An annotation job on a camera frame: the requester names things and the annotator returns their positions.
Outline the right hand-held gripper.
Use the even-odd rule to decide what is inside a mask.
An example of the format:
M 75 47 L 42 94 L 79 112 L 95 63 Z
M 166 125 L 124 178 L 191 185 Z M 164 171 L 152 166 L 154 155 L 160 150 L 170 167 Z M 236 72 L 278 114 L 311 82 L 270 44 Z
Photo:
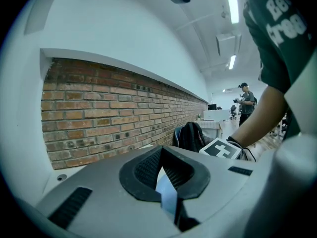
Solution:
M 239 146 L 220 138 L 216 138 L 211 143 L 203 147 L 199 153 L 219 158 L 239 159 L 241 157 L 242 150 Z

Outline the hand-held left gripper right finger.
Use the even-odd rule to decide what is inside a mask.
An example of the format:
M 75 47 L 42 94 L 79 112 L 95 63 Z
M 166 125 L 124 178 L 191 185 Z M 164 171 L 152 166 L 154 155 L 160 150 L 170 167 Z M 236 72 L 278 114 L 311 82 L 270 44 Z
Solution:
M 255 163 L 162 147 L 161 166 L 177 191 L 180 232 L 244 232 L 252 209 L 242 189 Z

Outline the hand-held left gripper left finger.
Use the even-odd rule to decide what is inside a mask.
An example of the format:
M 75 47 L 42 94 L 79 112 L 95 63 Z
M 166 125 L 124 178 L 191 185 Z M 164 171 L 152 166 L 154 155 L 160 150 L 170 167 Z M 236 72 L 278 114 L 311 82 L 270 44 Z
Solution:
M 178 234 L 158 202 L 140 201 L 119 181 L 121 167 L 151 147 L 91 163 L 57 185 L 38 203 L 45 217 L 51 214 L 78 187 L 92 192 L 67 230 L 74 234 Z

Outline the big blue plate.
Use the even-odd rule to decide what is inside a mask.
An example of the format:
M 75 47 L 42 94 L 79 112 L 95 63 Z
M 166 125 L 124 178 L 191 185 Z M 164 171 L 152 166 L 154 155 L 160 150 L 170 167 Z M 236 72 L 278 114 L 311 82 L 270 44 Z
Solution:
M 159 176 L 156 192 L 161 195 L 161 208 L 168 218 L 174 223 L 177 209 L 178 195 L 166 174 Z

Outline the person's right forearm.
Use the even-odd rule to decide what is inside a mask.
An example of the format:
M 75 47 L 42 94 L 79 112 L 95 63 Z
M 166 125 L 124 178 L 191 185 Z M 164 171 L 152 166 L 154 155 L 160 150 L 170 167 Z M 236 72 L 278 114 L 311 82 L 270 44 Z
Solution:
M 288 104 L 284 94 L 273 87 L 266 87 L 260 101 L 249 118 L 231 135 L 240 146 L 248 147 L 275 128 L 282 120 Z

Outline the table with white tablecloth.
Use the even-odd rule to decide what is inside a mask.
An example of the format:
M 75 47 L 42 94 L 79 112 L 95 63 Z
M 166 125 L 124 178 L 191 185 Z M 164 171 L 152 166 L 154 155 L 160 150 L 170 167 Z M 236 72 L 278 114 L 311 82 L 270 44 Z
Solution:
M 202 129 L 203 135 L 209 138 L 217 138 L 222 135 L 222 128 L 220 122 L 213 120 L 197 120 L 195 121 Z

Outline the black wristband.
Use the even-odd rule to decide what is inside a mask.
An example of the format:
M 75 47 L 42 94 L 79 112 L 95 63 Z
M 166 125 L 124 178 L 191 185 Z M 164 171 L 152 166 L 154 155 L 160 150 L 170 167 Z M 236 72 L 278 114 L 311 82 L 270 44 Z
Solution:
M 243 147 L 239 144 L 239 142 L 235 140 L 234 138 L 232 138 L 231 136 L 229 136 L 226 141 L 240 149 L 243 149 Z

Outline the black backpack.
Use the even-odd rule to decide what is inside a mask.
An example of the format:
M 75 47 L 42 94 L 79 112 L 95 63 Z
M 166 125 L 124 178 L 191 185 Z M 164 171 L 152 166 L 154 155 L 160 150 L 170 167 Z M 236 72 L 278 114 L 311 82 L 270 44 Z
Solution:
M 180 130 L 180 148 L 199 153 L 199 151 L 206 145 L 207 144 L 202 129 L 196 122 L 188 122 Z

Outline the white counter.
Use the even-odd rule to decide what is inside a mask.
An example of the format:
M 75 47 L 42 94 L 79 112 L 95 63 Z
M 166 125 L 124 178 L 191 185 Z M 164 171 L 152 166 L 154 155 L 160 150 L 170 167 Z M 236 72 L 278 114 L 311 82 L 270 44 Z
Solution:
M 207 110 L 203 113 L 203 120 L 224 121 L 229 120 L 229 110 Z

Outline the blue chair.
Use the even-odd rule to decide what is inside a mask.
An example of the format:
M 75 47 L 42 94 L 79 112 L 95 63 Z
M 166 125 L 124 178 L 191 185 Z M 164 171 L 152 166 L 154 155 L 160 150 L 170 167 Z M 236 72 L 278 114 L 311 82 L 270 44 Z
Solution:
M 183 126 L 179 126 L 175 128 L 174 134 L 173 134 L 173 146 L 179 147 L 179 140 L 180 140 L 180 132 Z

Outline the ceiling air conditioner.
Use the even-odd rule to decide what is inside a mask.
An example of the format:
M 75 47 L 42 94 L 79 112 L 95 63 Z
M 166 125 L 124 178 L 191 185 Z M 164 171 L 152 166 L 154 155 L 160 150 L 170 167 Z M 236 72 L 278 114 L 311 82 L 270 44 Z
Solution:
M 218 54 L 221 58 L 228 58 L 237 55 L 241 46 L 242 34 L 231 32 L 216 35 Z

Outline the person in dark green shirt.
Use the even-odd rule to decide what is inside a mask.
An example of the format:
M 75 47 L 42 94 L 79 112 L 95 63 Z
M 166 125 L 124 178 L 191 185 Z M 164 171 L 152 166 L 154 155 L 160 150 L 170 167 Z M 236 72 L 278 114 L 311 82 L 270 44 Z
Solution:
M 259 50 L 259 79 L 285 96 L 317 47 L 317 0 L 246 0 L 243 15 Z

